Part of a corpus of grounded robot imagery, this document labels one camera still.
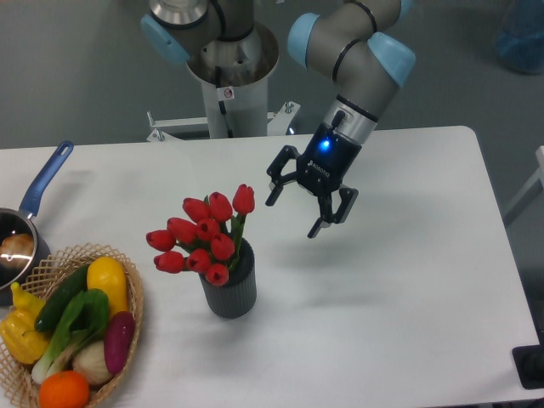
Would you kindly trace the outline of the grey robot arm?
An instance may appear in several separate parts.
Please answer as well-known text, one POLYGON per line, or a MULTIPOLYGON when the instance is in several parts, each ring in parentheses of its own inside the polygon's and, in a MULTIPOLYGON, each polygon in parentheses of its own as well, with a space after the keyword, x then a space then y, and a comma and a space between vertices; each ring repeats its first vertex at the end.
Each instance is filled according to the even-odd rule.
MULTIPOLYGON (((279 59, 273 33, 251 1, 152 1, 140 26, 165 60, 200 82, 214 139, 263 136, 268 80, 279 59)), ((287 50, 302 67, 328 77, 337 96, 304 151, 283 148, 268 168, 275 204, 286 184, 315 196, 320 215, 309 232, 344 222, 358 195, 343 177, 415 64, 414 53, 386 30, 408 1, 346 1, 333 14, 303 14, 287 50)))

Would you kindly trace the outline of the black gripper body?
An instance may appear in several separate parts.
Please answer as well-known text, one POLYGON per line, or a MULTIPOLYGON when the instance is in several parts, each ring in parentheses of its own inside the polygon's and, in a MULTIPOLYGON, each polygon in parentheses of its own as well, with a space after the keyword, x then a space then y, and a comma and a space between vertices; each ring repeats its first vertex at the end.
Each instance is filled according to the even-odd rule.
POLYGON ((331 197, 362 146, 334 133, 321 123, 305 151, 296 160, 296 181, 318 198, 331 197))

